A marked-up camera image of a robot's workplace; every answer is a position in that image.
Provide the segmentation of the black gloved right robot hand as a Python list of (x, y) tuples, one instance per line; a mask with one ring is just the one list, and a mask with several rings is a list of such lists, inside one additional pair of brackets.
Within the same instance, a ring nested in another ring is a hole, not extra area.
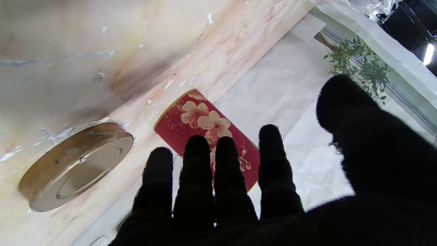
[(185, 146), (175, 205), (173, 155), (159, 147), (111, 245), (435, 246), (436, 148), (347, 75), (324, 84), (316, 116), (343, 155), (353, 196), (305, 212), (280, 131), (268, 124), (259, 132), (258, 218), (234, 140), (218, 140), (212, 174), (207, 140), (195, 135)]

